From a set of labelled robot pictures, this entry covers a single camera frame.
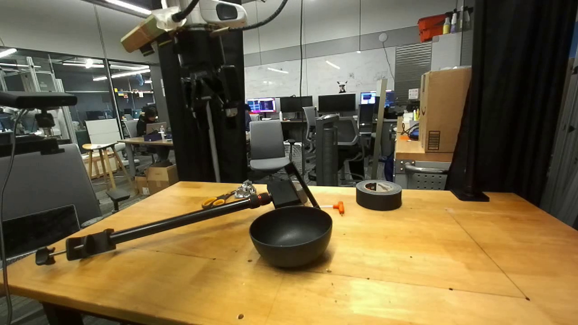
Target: stool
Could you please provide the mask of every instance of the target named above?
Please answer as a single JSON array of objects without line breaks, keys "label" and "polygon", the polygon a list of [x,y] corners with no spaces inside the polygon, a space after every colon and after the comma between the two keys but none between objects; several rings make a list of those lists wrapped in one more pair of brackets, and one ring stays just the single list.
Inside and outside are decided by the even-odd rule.
[{"label": "stool", "polygon": [[93,143],[85,143],[82,145],[82,149],[88,151],[88,175],[90,177],[90,175],[92,175],[92,154],[94,152],[94,150],[98,150],[98,154],[100,155],[101,158],[101,165],[102,165],[102,173],[104,174],[106,172],[106,170],[108,169],[108,175],[110,177],[110,185],[112,186],[112,189],[115,190],[116,189],[116,183],[114,182],[114,176],[112,175],[112,168],[110,167],[110,161],[108,159],[108,148],[112,149],[112,152],[114,153],[114,159],[116,160],[117,164],[120,166],[120,168],[123,170],[124,176],[126,176],[126,178],[128,179],[128,183],[130,184],[131,188],[134,189],[134,185],[132,184],[132,180],[131,177],[128,176],[127,170],[124,168],[123,165],[123,161],[120,160],[120,157],[118,156],[118,153],[116,152],[116,149],[114,148],[114,145],[116,143],[107,143],[104,145],[96,145]]}]

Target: roll of tape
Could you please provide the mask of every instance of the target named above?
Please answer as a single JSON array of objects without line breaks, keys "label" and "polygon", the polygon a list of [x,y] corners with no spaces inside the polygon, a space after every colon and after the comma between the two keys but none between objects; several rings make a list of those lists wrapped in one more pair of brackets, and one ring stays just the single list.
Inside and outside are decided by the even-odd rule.
[{"label": "roll of tape", "polygon": [[377,211],[395,210],[401,206],[401,186],[385,180],[357,183],[357,204]]}]

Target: small cardboard box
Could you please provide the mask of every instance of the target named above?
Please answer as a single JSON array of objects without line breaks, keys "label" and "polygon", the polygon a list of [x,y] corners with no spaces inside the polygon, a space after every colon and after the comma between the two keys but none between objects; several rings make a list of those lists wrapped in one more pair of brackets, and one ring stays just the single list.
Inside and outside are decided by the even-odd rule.
[{"label": "small cardboard box", "polygon": [[471,68],[422,75],[420,142],[425,152],[454,152],[471,77]]},{"label": "small cardboard box", "polygon": [[149,195],[149,184],[144,176],[135,177],[136,189],[139,194]]},{"label": "small cardboard box", "polygon": [[177,166],[149,167],[146,172],[149,193],[155,194],[179,181]]}]

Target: black curtain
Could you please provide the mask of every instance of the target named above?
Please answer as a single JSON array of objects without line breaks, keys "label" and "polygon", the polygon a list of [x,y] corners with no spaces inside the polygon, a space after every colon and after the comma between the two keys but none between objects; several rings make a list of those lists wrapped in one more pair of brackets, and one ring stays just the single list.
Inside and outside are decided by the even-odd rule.
[{"label": "black curtain", "polygon": [[[469,98],[481,96],[475,181],[538,205],[554,142],[577,1],[476,0],[474,51],[483,37]],[[476,20],[485,10],[485,23]],[[466,101],[447,188],[462,188],[472,104]]]}]

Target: laptop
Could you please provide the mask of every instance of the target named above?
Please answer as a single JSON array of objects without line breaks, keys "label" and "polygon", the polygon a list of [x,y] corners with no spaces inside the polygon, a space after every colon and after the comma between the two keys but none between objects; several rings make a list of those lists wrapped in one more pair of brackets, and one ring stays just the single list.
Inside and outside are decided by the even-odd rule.
[{"label": "laptop", "polygon": [[4,220],[2,227],[8,265],[80,231],[74,205]]},{"label": "laptop", "polygon": [[166,132],[166,122],[160,122],[160,123],[148,123],[146,125],[146,134],[151,134],[154,131],[160,131],[161,130],[161,126],[163,126],[165,128],[165,132]]}]

